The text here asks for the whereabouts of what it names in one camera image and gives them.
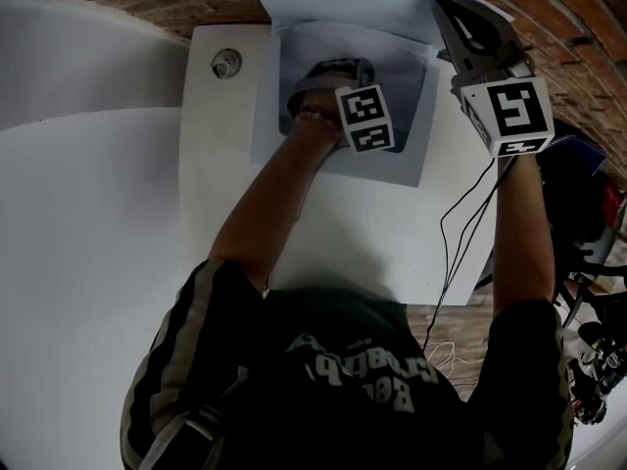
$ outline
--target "wristband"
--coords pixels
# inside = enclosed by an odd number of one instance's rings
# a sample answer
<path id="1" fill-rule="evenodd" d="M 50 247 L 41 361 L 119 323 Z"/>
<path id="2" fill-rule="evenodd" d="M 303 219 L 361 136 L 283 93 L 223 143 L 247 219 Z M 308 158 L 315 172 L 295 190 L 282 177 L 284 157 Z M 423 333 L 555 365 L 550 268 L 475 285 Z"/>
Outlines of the wristband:
<path id="1" fill-rule="evenodd" d="M 343 135 L 342 121 L 340 120 L 340 118 L 319 106 L 306 105 L 301 108 L 299 113 L 296 115 L 296 122 L 302 120 L 303 118 L 319 120 L 322 123 L 328 125 L 333 129 L 334 135 L 337 137 L 337 139 L 340 139 Z"/>

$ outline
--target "red object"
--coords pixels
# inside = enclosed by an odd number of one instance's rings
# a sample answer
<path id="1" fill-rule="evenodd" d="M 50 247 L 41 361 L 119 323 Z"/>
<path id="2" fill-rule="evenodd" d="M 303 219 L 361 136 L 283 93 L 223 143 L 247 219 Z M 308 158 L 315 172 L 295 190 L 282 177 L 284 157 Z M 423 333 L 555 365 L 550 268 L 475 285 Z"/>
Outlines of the red object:
<path id="1" fill-rule="evenodd" d="M 616 219 L 622 203 L 623 196 L 616 185 L 608 179 L 603 188 L 603 216 L 605 217 L 605 224 L 610 228 L 616 226 Z"/>

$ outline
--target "black cable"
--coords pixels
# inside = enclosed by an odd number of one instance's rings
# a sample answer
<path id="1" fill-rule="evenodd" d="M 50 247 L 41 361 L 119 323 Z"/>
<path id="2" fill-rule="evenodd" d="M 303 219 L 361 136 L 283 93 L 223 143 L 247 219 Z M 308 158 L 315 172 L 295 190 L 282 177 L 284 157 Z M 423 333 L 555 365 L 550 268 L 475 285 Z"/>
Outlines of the black cable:
<path id="1" fill-rule="evenodd" d="M 446 211 L 444 215 L 442 216 L 442 218 L 440 219 L 440 231 L 442 232 L 442 238 L 444 239 L 444 254 L 445 254 L 444 259 L 446 263 L 446 274 L 444 275 L 444 285 L 442 286 L 443 291 L 444 291 L 444 288 L 447 287 L 447 280 L 449 278 L 449 245 L 447 244 L 447 236 L 444 233 L 444 220 L 453 211 L 453 209 L 455 209 L 459 204 L 461 204 L 463 199 L 465 199 L 477 186 L 479 186 L 479 183 L 483 179 L 483 176 L 485 176 L 488 170 L 492 168 L 492 165 L 494 165 L 494 161 L 495 159 L 492 159 L 490 164 L 483 170 L 483 172 L 481 172 L 481 175 L 479 176 L 477 181 L 472 185 L 472 187 L 466 193 L 464 193 L 461 196 L 461 198 L 457 202 L 455 202 L 455 204 L 448 211 Z"/>
<path id="2" fill-rule="evenodd" d="M 472 188 L 470 188 L 466 193 L 463 194 L 463 196 L 461 197 L 461 199 L 459 199 L 455 205 L 450 208 L 445 215 L 443 216 L 443 218 L 440 220 L 440 230 L 442 231 L 442 237 L 444 239 L 444 244 L 445 244 L 445 253 L 447 256 L 447 260 L 446 260 L 446 266 L 447 266 L 447 273 L 445 275 L 445 285 L 442 289 L 442 294 L 440 295 L 440 299 L 438 301 L 438 304 L 435 307 L 435 311 L 433 312 L 433 317 L 431 318 L 431 323 L 429 324 L 429 327 L 427 327 L 427 335 L 424 339 L 424 344 L 422 345 L 422 349 L 424 350 L 427 346 L 427 344 L 429 343 L 429 336 L 431 335 L 431 330 L 433 329 L 433 326 L 435 325 L 435 320 L 438 316 L 438 312 L 440 311 L 440 308 L 442 307 L 442 302 L 444 301 L 444 297 L 447 294 L 447 291 L 449 290 L 449 287 L 451 287 L 451 284 L 453 283 L 453 280 L 455 279 L 456 274 L 458 273 L 459 267 L 461 266 L 461 262 L 463 261 L 463 259 L 466 256 L 466 253 L 468 252 L 468 248 L 470 247 L 470 243 L 472 242 L 472 238 L 474 237 L 475 232 L 477 231 L 477 228 L 479 227 L 479 224 L 481 223 L 481 219 L 483 218 L 483 215 L 485 214 L 486 210 L 488 209 L 488 207 L 490 206 L 490 202 L 492 201 L 492 197 L 494 196 L 495 192 L 497 191 L 497 189 L 499 188 L 499 186 L 501 186 L 501 183 L 503 183 L 503 181 L 505 180 L 505 178 L 507 177 L 507 175 L 509 174 L 509 172 L 511 171 L 511 169 L 513 168 L 513 165 L 515 164 L 516 160 L 517 160 L 518 156 L 513 156 L 510 161 L 507 163 L 507 166 L 505 168 L 505 170 L 503 171 L 503 173 L 501 174 L 501 176 L 499 176 L 499 179 L 497 179 L 497 182 L 495 183 L 494 187 L 492 188 L 492 190 L 490 191 L 490 194 L 488 195 L 488 197 L 486 198 L 486 200 L 483 201 L 483 203 L 481 204 L 481 206 L 479 206 L 479 209 L 475 212 L 475 214 L 472 215 L 472 217 L 468 220 L 468 222 L 466 223 L 466 225 L 463 227 L 463 229 L 461 230 L 461 235 L 459 236 L 459 242 L 458 242 L 458 249 L 456 251 L 456 256 L 455 259 L 453 261 L 453 265 L 451 266 L 451 274 L 449 276 L 449 261 L 448 261 L 448 245 L 447 245 L 447 240 L 446 240 L 446 234 L 444 233 L 444 227 L 442 225 L 442 222 L 444 220 L 444 217 L 446 217 L 452 209 L 454 209 L 455 207 L 457 207 L 459 205 L 459 203 L 472 191 L 474 190 L 477 185 L 479 184 L 479 182 L 481 181 L 481 179 L 483 178 L 483 176 L 486 174 L 486 172 L 490 169 L 490 167 L 492 167 L 492 165 L 494 164 L 494 159 L 490 162 L 490 165 L 481 173 L 481 176 L 479 177 L 479 180 L 474 184 L 474 186 L 472 186 Z M 455 266 L 455 262 L 457 260 L 458 257 L 458 253 L 459 250 L 461 248 L 461 242 L 463 239 L 463 234 L 465 233 L 466 229 L 468 228 L 468 226 L 470 225 L 470 223 L 472 222 L 472 220 L 477 216 L 477 214 L 479 215 L 479 219 L 477 220 L 477 222 L 475 223 L 472 232 L 470 233 L 470 237 L 468 238 L 468 241 L 466 243 L 466 246 L 463 250 L 463 253 L 461 254 L 461 258 L 459 258 L 459 262 L 458 265 Z"/>
<path id="3" fill-rule="evenodd" d="M 445 274 L 444 274 L 444 284 L 442 286 L 442 293 L 440 294 L 440 300 L 438 301 L 438 304 L 436 306 L 436 313 L 439 311 L 440 306 L 442 306 L 442 301 L 444 300 L 444 296 L 446 295 L 446 290 L 447 290 L 447 284 L 449 282 L 449 244 L 447 242 L 447 235 L 444 232 L 444 220 L 446 219 L 446 217 L 459 205 L 461 204 L 461 202 L 463 201 L 463 199 L 465 199 L 477 186 L 479 186 L 479 183 L 481 183 L 481 181 L 483 180 L 483 177 L 486 175 L 486 173 L 488 172 L 488 170 L 490 170 L 492 168 L 492 165 L 494 165 L 495 159 L 492 159 L 490 161 L 490 163 L 488 164 L 488 166 L 483 169 L 483 172 L 481 172 L 481 175 L 479 176 L 479 178 L 475 181 L 475 183 L 470 187 L 469 190 L 467 190 L 460 198 L 457 202 L 455 202 L 448 211 L 446 211 L 444 213 L 444 215 L 440 218 L 440 232 L 442 233 L 442 240 L 444 241 L 444 259 L 445 259 L 445 264 L 446 264 L 446 270 L 445 270 Z M 429 325 L 429 328 L 427 329 L 427 337 L 426 340 L 424 341 L 424 345 L 422 346 L 423 349 L 426 348 L 427 342 L 429 340 L 429 335 L 431 334 L 431 329 L 433 327 L 433 323 L 435 321 L 435 313 L 434 313 L 434 318 L 431 321 L 431 325 Z"/>

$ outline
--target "wrist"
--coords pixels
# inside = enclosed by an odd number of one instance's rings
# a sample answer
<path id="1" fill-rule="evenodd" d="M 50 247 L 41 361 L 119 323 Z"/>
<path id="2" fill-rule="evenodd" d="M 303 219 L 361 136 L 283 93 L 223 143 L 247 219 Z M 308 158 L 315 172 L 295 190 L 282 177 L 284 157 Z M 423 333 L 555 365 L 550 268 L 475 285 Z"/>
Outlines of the wrist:
<path id="1" fill-rule="evenodd" d="M 315 126 L 319 132 L 319 137 L 331 138 L 337 144 L 344 132 L 342 131 L 342 119 L 339 114 L 329 112 L 319 105 L 306 105 L 301 107 L 301 111 L 296 115 L 295 123 L 298 125 L 304 122 L 305 126 Z"/>
<path id="2" fill-rule="evenodd" d="M 326 120 L 313 117 L 299 117 L 294 123 L 290 139 L 307 140 L 312 147 L 322 148 L 330 153 L 340 141 L 342 134 Z"/>

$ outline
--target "black and white marker cube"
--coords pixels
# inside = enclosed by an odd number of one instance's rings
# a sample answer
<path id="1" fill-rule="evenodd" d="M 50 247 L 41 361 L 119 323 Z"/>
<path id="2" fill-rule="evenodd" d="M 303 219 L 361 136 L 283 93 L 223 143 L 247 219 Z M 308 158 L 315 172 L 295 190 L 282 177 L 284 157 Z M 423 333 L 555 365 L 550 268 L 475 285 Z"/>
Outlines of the black and white marker cube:
<path id="1" fill-rule="evenodd" d="M 555 136 L 549 91 L 542 78 L 480 83 L 460 92 L 463 111 L 493 157 L 541 152 Z"/>
<path id="2" fill-rule="evenodd" d="M 394 148 L 394 131 L 379 85 L 335 91 L 344 134 L 355 153 Z"/>

